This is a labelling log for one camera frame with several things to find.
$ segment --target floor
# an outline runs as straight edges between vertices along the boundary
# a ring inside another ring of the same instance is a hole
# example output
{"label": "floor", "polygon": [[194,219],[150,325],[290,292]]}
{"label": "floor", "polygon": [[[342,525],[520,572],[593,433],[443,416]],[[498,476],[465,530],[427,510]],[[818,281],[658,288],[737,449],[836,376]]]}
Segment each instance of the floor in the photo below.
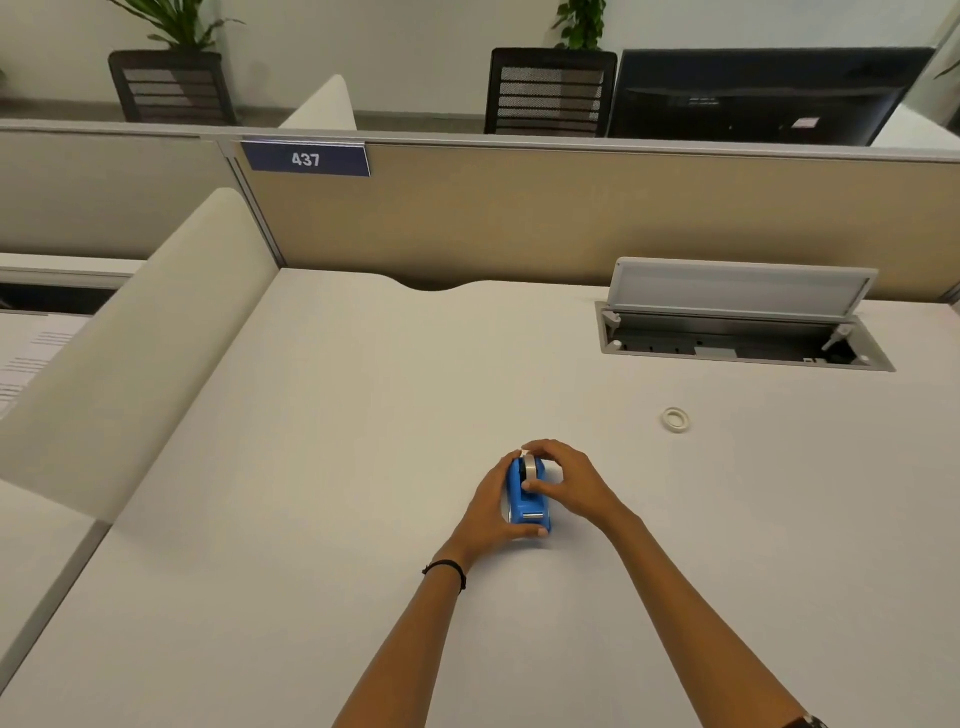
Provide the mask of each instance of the floor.
{"label": "floor", "polygon": [[[293,109],[238,109],[237,115],[245,127],[274,129],[293,112]],[[354,116],[361,132],[483,133],[484,126],[482,116],[375,111],[357,111]],[[119,104],[16,99],[0,99],[0,118],[104,122],[124,120]]]}

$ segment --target blue tape dispenser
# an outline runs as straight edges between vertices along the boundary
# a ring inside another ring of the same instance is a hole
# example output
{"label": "blue tape dispenser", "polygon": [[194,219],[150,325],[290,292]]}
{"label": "blue tape dispenser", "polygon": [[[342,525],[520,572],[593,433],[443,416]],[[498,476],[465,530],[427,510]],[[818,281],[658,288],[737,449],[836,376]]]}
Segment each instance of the blue tape dispenser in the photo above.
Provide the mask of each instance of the blue tape dispenser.
{"label": "blue tape dispenser", "polygon": [[510,523],[537,523],[550,530],[550,509],[547,497],[527,493],[522,488],[526,480],[543,480],[543,461],[524,452],[510,464],[507,471],[507,500],[510,502]]}

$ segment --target office chair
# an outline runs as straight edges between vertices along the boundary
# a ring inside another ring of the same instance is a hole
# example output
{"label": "office chair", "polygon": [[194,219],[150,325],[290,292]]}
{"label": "office chair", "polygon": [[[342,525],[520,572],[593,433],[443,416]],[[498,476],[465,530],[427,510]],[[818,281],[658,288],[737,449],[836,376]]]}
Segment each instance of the office chair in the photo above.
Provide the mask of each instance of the office chair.
{"label": "office chair", "polygon": [[220,54],[116,51],[109,64],[127,121],[238,125]]}
{"label": "office chair", "polygon": [[615,79],[615,53],[496,48],[484,133],[604,136]]}

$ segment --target blue sign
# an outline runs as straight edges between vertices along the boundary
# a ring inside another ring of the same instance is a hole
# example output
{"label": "blue sign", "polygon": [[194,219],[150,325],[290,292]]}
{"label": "blue sign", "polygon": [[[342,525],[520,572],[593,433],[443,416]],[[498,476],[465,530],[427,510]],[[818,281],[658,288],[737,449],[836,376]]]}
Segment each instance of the blue sign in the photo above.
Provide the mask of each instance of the blue sign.
{"label": "blue sign", "polygon": [[254,172],[294,172],[301,175],[369,177],[367,146],[277,139],[242,141]]}

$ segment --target beige partition panel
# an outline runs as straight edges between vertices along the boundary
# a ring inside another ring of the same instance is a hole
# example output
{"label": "beige partition panel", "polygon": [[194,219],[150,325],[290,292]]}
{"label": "beige partition panel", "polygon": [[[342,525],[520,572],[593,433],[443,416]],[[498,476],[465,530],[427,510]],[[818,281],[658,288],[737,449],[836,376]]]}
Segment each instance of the beige partition panel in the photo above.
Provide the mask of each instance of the beige partition panel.
{"label": "beige partition panel", "polygon": [[95,130],[0,127],[0,253],[145,259],[237,187],[215,141]]}
{"label": "beige partition panel", "polygon": [[276,276],[219,190],[0,420],[0,477],[113,522]]}
{"label": "beige partition panel", "polygon": [[363,179],[253,172],[238,145],[287,264],[428,286],[606,285],[622,255],[876,267],[872,295],[908,301],[960,280],[957,160],[367,148]]}

